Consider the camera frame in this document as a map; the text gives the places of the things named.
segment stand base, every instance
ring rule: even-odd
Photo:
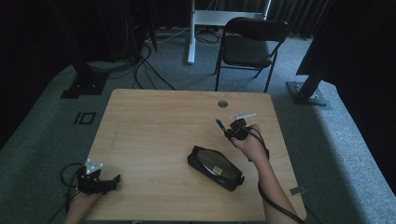
[[[109,73],[93,72],[95,79],[89,85],[81,85],[78,75],[73,80],[69,90],[62,93],[61,99],[78,99],[82,95],[100,95],[106,85]]]
[[[314,94],[312,94],[310,98],[308,99],[301,98],[298,93],[300,91],[300,88],[303,86],[303,84],[304,84],[303,82],[294,82],[294,81],[286,82],[286,85],[288,86],[293,102],[296,105],[318,105],[319,108],[322,110],[332,110],[332,106],[328,101],[323,99],[323,96],[320,93],[319,89],[316,89]]]

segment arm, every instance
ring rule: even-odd
[[[259,125],[255,124],[252,126],[252,128],[253,129],[251,131],[261,137]],[[244,153],[244,155],[256,166],[259,173],[259,182],[265,195],[274,203],[277,203],[281,207],[296,215],[296,212],[288,197],[280,187],[274,170],[265,155],[262,144],[251,134],[248,134],[247,138],[243,141],[239,141],[235,138],[232,138],[231,140],[233,145],[239,148]],[[265,200],[262,200],[262,203],[267,223],[297,223],[290,217],[287,217],[286,215],[277,211]]]
[[[64,224],[81,223],[85,216],[90,213],[100,195],[100,193],[87,195],[83,192],[76,194],[70,203],[69,212],[67,213]]]

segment cable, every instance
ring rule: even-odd
[[[251,130],[242,127],[242,130],[244,130],[245,132],[248,132],[249,134],[251,134],[253,137],[255,137],[257,140],[259,140],[259,142],[262,144],[262,146],[264,147],[265,150],[268,150],[264,140],[262,139],[262,137],[260,138],[257,134],[253,133]],[[262,198],[269,203],[271,206],[273,206],[276,210],[278,210],[279,212],[283,213],[284,215],[290,217],[291,219],[295,220],[296,222],[300,223],[300,224],[304,224],[304,221],[302,219],[300,219],[299,217],[297,217],[296,215],[294,215],[292,212],[288,211],[287,209],[283,208],[282,206],[278,205],[277,203],[274,203],[273,201],[271,201],[267,195],[265,195],[265,193],[262,190],[262,187],[260,186],[260,182],[258,184],[258,189],[259,189],[259,193],[262,196]]]
[[[221,34],[210,33],[210,35],[213,35],[216,38],[216,40],[207,40],[207,39],[201,38],[199,36],[195,36],[195,39],[201,43],[204,43],[204,44],[219,44],[221,42]]]
[[[101,68],[101,67],[96,67],[92,65],[92,63],[88,63],[88,66],[96,72],[107,72],[107,73],[113,73],[113,72],[120,72],[120,71],[125,71],[130,69],[134,65],[134,59],[131,58],[128,60],[128,62],[116,65],[113,67],[107,67],[107,68]]]
[[[218,6],[218,3],[219,3],[219,0],[212,0],[210,3],[209,3],[209,5],[206,7],[206,9],[205,10],[209,10],[209,8],[213,5],[213,3],[216,1],[216,4],[214,5],[214,7],[213,7],[213,9],[214,10],[216,10],[216,8],[217,8],[217,6]],[[204,30],[206,28],[206,26],[204,26],[201,30],[198,30],[197,32],[195,32],[196,34],[199,34],[202,30]],[[175,38],[176,36],[178,36],[178,35],[184,35],[184,34],[186,34],[185,32],[187,31],[187,30],[191,30],[191,26],[189,26],[189,27],[187,27],[187,28],[185,28],[185,29],[183,29],[181,32],[179,32],[179,33],[176,33],[176,34],[158,34],[158,35],[155,35],[156,37],[158,37],[158,36],[161,36],[161,35],[170,35],[170,37],[168,37],[168,38],[166,38],[165,40],[163,40],[163,41],[159,41],[159,42],[157,42],[157,44],[162,44],[162,43],[165,43],[166,41],[168,41],[168,40],[170,40],[170,39],[172,39],[172,38]],[[221,35],[220,34],[217,34],[217,33],[213,33],[212,35],[214,35],[214,36],[216,36],[217,37],[217,39],[215,40],[215,41],[210,41],[210,40],[206,40],[206,39],[203,39],[203,38],[201,38],[201,37],[195,37],[195,39],[197,40],[197,41],[199,41],[199,42],[202,42],[202,43],[206,43],[206,44],[218,44],[220,41],[220,39],[221,39]],[[149,43],[152,43],[152,41],[150,41],[151,40],[151,38],[148,38],[147,40],[145,40],[145,42],[149,42]]]
[[[69,183],[66,183],[66,182],[64,181],[64,171],[65,171],[67,168],[69,168],[69,167],[71,167],[71,166],[75,166],[75,165],[79,165],[79,167],[78,167],[77,170],[73,173],[72,177],[70,178]],[[74,180],[76,179],[76,176],[77,176],[77,174],[78,174],[78,171],[81,169],[81,167],[82,167],[82,164],[81,164],[81,163],[79,163],[79,162],[73,162],[73,163],[70,163],[70,164],[66,165],[64,168],[62,168],[61,174],[60,174],[60,176],[61,176],[61,181],[62,181],[62,183],[63,183],[65,186],[67,186],[67,192],[66,192],[66,194],[64,195],[64,204],[62,204],[62,206],[60,206],[60,207],[58,208],[58,210],[56,210],[56,212],[51,216],[51,218],[50,218],[49,221],[47,222],[48,224],[52,223],[52,221],[61,213],[62,209],[65,209],[65,210],[66,210],[66,214],[67,214],[70,201],[71,201],[74,197],[76,197],[77,195],[79,195],[79,193],[77,193],[77,194],[75,194],[75,195],[72,196],[72,197],[70,196],[70,195],[71,195],[71,190],[74,189],[74,188],[76,187],[75,185],[73,185],[73,182],[74,182]]]
[[[143,90],[143,86],[140,84],[138,78],[137,78],[137,72],[139,70],[139,68],[143,65],[145,65],[146,68],[146,76],[148,77],[149,82],[151,83],[151,85],[154,87],[154,89],[157,89],[154,85],[154,83],[152,82],[151,78],[149,77],[149,71],[147,70],[147,65],[151,68],[151,70],[157,75],[157,77],[159,77],[166,85],[168,85],[172,90],[175,90],[175,87],[173,87],[168,81],[166,81],[158,72],[157,70],[148,62],[148,58],[151,55],[151,48],[147,45],[144,44],[144,46],[148,49],[148,56],[143,57],[140,56],[140,64],[136,67],[136,69],[134,70],[134,83],[132,85],[132,88],[134,88],[134,84],[137,83],[137,85],[139,86],[140,89]]]
[[[322,224],[322,222],[320,221],[320,219],[306,206],[306,205],[304,205],[304,207],[305,207],[305,209],[306,209],[306,211],[308,211],[311,215],[312,215],[312,217],[314,217],[316,220],[317,220],[317,222],[319,223],[319,224]]]
[[[99,8],[99,4],[98,4],[97,0],[95,0],[95,4],[96,4],[96,9],[97,9],[97,11],[99,12],[99,17],[100,17],[100,20],[101,20],[101,22],[102,22],[102,25],[105,27],[105,22],[104,22],[104,20],[103,20],[102,13],[101,13],[101,10],[100,10],[100,8]],[[110,38],[108,37],[107,29],[105,28],[104,30],[105,30],[105,35],[106,35],[107,43],[110,43]]]
[[[114,80],[114,79],[119,79],[119,78],[122,78],[122,77],[126,77],[126,76],[128,76],[131,72],[133,72],[134,71],[134,68],[132,67],[128,72],[126,72],[125,74],[122,74],[122,75],[120,75],[120,76],[118,76],[118,77],[109,77],[107,80]]]
[[[125,50],[128,48],[128,33],[129,33],[129,29],[128,29],[128,20],[127,20],[127,18],[125,16],[125,11],[124,11],[124,19],[125,19],[125,47],[124,47],[124,50],[122,51],[121,59],[123,59],[123,56],[125,54]]]
[[[63,183],[65,186],[67,186],[68,188],[75,188],[76,186],[70,186],[70,185],[68,185],[68,184],[64,181],[64,171],[65,171],[67,168],[69,168],[69,167],[71,167],[71,166],[74,166],[74,165],[82,166],[82,164],[79,163],[79,162],[73,162],[73,163],[70,163],[70,164],[66,165],[66,166],[65,166],[64,168],[62,168],[62,170],[61,170],[61,181],[62,181],[62,183]]]

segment white tag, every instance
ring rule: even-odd
[[[87,167],[86,175],[89,175],[103,167],[102,163],[91,161],[90,159],[87,159],[85,162],[85,166]]]
[[[252,112],[252,113],[239,113],[236,116],[230,117],[230,119],[235,119],[235,120],[244,119],[244,118],[252,117],[252,116],[255,116],[255,115],[256,115],[256,113],[254,113],[254,112]]]
[[[222,173],[222,170],[219,168],[219,167],[217,167],[217,166],[215,166],[215,167],[213,167],[213,173],[215,173],[216,175],[221,175],[221,173]]]

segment black cable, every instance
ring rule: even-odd
[[[79,162],[73,162],[73,163],[70,163],[70,164],[66,165],[66,166],[65,166],[64,168],[62,168],[62,170],[61,170],[61,181],[62,181],[62,183],[63,183],[65,186],[67,186],[67,187],[69,187],[69,188],[75,188],[76,186],[69,186],[69,185],[64,181],[64,171],[65,171],[67,168],[69,168],[69,167],[71,167],[71,166],[74,166],[74,165],[82,166],[82,164],[79,163]]]
[[[249,130],[248,128],[242,127],[241,128],[243,131],[248,132],[249,134],[251,134],[253,137],[255,137],[257,140],[259,140],[259,142],[262,144],[262,146],[264,147],[265,150],[267,149],[267,146],[265,145],[264,140],[262,139],[262,136],[259,137],[257,134],[253,133],[251,130]],[[283,208],[282,206],[278,205],[277,203],[274,203],[273,201],[271,201],[264,193],[264,191],[262,191],[262,187],[260,186],[260,182],[258,184],[258,189],[259,189],[259,193],[262,196],[262,198],[271,206],[273,206],[276,210],[278,210],[279,212],[283,213],[284,215],[290,217],[291,219],[295,220],[296,222],[300,223],[300,224],[304,224],[304,221],[302,219],[300,219],[299,217],[297,217],[296,215],[294,215],[292,212],[288,211],[287,209]]]
[[[126,77],[130,73],[132,73],[133,71],[134,71],[134,68],[132,67],[131,70],[129,70],[128,72],[125,72],[125,74],[122,74],[122,75],[120,75],[118,77],[109,77],[107,80],[114,80],[114,79],[119,79],[119,78],[122,78],[122,77]]]
[[[205,44],[219,44],[221,42],[221,35],[218,33],[210,33],[210,35],[213,35],[216,40],[207,40],[204,38],[199,37],[199,35],[195,36],[195,39],[201,43],[205,43]]]
[[[173,87],[168,81],[166,81],[166,80],[157,72],[157,70],[149,63],[148,58],[149,58],[149,56],[151,55],[152,50],[151,50],[151,48],[150,48],[147,44],[144,44],[144,46],[148,49],[148,56],[146,56],[146,57],[140,56],[140,62],[141,62],[141,63],[140,63],[140,64],[136,67],[136,69],[134,70],[134,83],[133,83],[133,85],[132,85],[132,88],[134,87],[134,84],[137,83],[137,85],[139,86],[139,88],[140,88],[140,89],[143,89],[143,86],[140,84],[140,82],[139,82],[139,80],[138,80],[138,78],[137,78],[137,72],[138,72],[139,68],[140,68],[140,67],[142,66],[142,64],[143,64],[143,65],[145,65],[145,67],[148,65],[148,66],[151,68],[151,70],[157,75],[157,77],[159,77],[166,85],[168,85],[170,88],[172,88],[172,90],[175,90],[175,87]],[[147,74],[148,80],[149,80],[149,82],[151,83],[151,85],[154,87],[154,89],[157,89],[157,88],[155,87],[154,83],[152,82],[151,78],[149,77],[148,71],[146,72],[146,74]]]
[[[69,168],[69,167],[71,167],[71,166],[75,166],[75,165],[79,165],[79,167],[78,167],[77,170],[73,173],[72,177],[70,178],[69,183],[66,183],[66,182],[64,181],[64,171],[65,171],[67,168]],[[50,223],[61,213],[62,209],[65,209],[65,210],[66,210],[66,214],[67,214],[70,201],[71,201],[74,197],[76,197],[76,196],[78,195],[78,193],[77,193],[77,194],[75,194],[75,195],[72,196],[72,197],[70,196],[70,195],[71,195],[71,190],[74,189],[74,188],[76,187],[75,185],[73,185],[73,182],[74,182],[74,180],[76,179],[76,176],[77,176],[77,174],[78,174],[78,171],[81,169],[81,167],[82,167],[82,164],[81,164],[81,163],[79,163],[79,162],[73,162],[73,163],[70,163],[70,164],[66,165],[64,168],[62,168],[61,174],[60,174],[60,176],[61,176],[61,181],[62,181],[62,183],[63,183],[65,186],[67,186],[67,192],[66,192],[66,194],[64,195],[64,204],[62,204],[62,206],[60,206],[60,207],[58,208],[58,210],[52,215],[52,217],[51,217],[51,218],[49,219],[49,221],[47,222],[48,224],[50,224]]]
[[[319,223],[319,224],[322,224],[322,222],[320,221],[320,219],[306,206],[306,205],[304,205],[304,207],[305,207],[305,209],[306,209],[306,211],[308,211],[311,215],[312,215],[312,217],[314,217],[316,220],[317,220],[317,222]]]

